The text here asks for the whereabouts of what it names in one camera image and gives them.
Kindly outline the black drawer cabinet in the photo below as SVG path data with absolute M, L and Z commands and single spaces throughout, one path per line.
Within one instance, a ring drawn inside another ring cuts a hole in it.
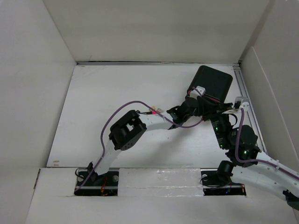
M 187 95 L 190 95 L 193 87 L 200 86 L 205 88 L 206 96 L 224 103 L 232 81 L 233 77 L 230 74 L 202 65 L 188 87 Z

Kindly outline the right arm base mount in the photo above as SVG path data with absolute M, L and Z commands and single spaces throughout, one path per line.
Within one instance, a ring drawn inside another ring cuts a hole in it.
M 231 180 L 234 167 L 232 162 L 222 161 L 218 168 L 201 169 L 204 196 L 246 196 L 245 186 Z

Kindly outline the pink capped black marker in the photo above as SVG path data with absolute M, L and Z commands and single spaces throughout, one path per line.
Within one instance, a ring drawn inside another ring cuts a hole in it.
M 148 112 L 141 112 L 139 110 L 136 111 L 138 114 L 144 114 L 144 115 L 152 115 L 152 114 L 156 114 L 156 112 L 154 111 L 148 111 Z

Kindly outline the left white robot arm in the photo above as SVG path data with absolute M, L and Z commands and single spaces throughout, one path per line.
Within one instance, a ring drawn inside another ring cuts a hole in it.
M 107 143 L 104 142 L 104 132 L 112 118 L 124 107 L 139 103 L 152 110 L 151 113 L 140 113 L 130 110 L 119 118 L 111 127 Z M 99 185 L 104 181 L 106 174 L 113 161 L 122 151 L 132 148 L 145 132 L 154 130 L 171 130 L 175 128 L 191 128 L 199 123 L 190 126 L 183 124 L 192 116 L 200 117 L 203 109 L 196 99 L 186 98 L 180 106 L 175 106 L 166 112 L 158 112 L 142 101 L 131 101 L 117 109 L 104 125 L 100 142 L 102 154 L 96 164 L 90 163 L 87 167 L 88 180 Z

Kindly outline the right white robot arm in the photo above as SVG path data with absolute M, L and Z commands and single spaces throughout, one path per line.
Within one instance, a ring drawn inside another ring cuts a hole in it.
M 203 172 L 201 183 L 221 190 L 236 185 L 252 185 L 285 200 L 299 209 L 299 174 L 274 160 L 257 146 L 258 136 L 243 123 L 249 100 L 237 97 L 234 103 L 211 103 L 198 97 L 200 114 L 210 121 L 219 147 L 226 151 L 216 171 Z

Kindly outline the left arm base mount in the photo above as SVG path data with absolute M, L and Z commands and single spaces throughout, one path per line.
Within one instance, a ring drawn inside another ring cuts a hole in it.
M 90 163 L 86 168 L 77 168 L 75 175 L 77 182 L 74 190 L 76 196 L 118 196 L 119 169 L 110 169 L 107 173 L 98 175 L 93 174 L 86 180 L 89 171 L 93 168 Z

